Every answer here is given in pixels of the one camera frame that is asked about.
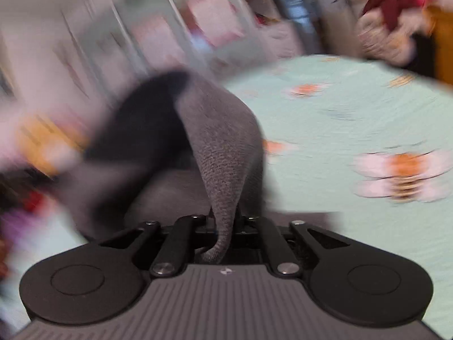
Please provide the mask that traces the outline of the dark grey sweater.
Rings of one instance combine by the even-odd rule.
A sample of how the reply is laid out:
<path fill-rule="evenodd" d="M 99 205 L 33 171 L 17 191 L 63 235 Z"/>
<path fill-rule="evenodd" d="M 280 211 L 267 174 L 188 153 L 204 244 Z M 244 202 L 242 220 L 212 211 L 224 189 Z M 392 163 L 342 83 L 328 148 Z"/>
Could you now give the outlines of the dark grey sweater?
<path fill-rule="evenodd" d="M 56 197 L 89 240 L 144 220 L 172 223 L 212 213 L 217 240 L 197 253 L 210 264 L 225 257 L 238 212 L 331 229 L 330 212 L 266 208 L 264 160 L 260 126 L 244 102 L 194 71 L 167 71 L 97 115 L 81 160 L 60 176 Z"/>

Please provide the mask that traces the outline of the teal quilted bee bedspread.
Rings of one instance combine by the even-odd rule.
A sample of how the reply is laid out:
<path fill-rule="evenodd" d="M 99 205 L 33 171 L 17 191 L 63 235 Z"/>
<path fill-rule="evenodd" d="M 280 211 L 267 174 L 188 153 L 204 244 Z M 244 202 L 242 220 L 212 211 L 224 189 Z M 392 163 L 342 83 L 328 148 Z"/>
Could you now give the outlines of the teal quilted bee bedspread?
<path fill-rule="evenodd" d="M 452 149 L 452 90 L 373 61 L 304 56 L 228 83 L 271 141 L 268 206 L 322 211 L 334 231 L 421 264 L 435 293 L 425 321 L 452 335 L 452 197 L 399 203 L 356 195 L 365 153 Z"/>

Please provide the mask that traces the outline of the yellow plush toy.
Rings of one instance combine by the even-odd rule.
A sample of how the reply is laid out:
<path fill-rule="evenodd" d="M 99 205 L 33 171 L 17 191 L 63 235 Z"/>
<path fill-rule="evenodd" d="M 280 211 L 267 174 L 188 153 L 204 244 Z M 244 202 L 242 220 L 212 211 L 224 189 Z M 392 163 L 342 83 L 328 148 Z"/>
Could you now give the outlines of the yellow plush toy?
<path fill-rule="evenodd" d="M 44 175 L 54 176 L 81 160 L 87 137 L 77 124 L 34 115 L 20 126 L 17 144 L 28 164 Z"/>

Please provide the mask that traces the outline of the white drawer cabinet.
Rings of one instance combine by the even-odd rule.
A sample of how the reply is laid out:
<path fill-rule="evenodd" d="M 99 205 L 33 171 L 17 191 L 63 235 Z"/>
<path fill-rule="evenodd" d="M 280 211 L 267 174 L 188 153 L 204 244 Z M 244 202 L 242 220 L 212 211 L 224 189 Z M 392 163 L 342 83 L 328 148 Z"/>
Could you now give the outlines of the white drawer cabinet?
<path fill-rule="evenodd" d="M 302 42 L 291 21 L 281 21 L 258 28 L 260 38 L 271 61 L 286 60 L 305 54 Z"/>

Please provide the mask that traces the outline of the grey sliding door wardrobe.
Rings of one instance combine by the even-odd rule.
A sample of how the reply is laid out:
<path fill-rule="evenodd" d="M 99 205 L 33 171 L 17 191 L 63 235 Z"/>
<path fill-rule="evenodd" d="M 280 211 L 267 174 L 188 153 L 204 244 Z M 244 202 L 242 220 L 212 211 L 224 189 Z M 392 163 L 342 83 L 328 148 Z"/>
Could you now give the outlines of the grey sliding door wardrobe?
<path fill-rule="evenodd" d="M 170 68 L 222 81 L 267 61 L 244 0 L 81 0 L 63 17 L 88 77 L 109 97 Z"/>

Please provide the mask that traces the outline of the rolled floral quilt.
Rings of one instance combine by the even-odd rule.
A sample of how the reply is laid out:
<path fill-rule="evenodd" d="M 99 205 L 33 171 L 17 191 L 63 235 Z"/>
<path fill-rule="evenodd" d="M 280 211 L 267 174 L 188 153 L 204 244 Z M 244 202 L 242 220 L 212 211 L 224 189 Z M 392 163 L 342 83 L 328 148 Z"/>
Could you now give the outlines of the rolled floral quilt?
<path fill-rule="evenodd" d="M 390 65 L 403 67 L 417 54 L 414 35 L 429 36 L 432 20 L 420 8 L 405 9 L 397 18 L 397 25 L 390 31 L 378 8 L 365 13 L 356 24 L 358 42 L 363 53 Z"/>

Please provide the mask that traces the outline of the dark red jacket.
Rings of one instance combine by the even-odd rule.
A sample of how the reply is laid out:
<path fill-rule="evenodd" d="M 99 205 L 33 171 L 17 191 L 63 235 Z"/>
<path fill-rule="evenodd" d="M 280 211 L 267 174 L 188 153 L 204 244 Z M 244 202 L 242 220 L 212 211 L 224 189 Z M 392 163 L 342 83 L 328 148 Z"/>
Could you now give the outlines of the dark red jacket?
<path fill-rule="evenodd" d="M 388 28 L 388 31 L 394 31 L 398 27 L 398 17 L 401 12 L 405 9 L 417 7 L 418 0 L 368 0 L 362 10 L 362 14 L 380 9 L 386 28 Z"/>

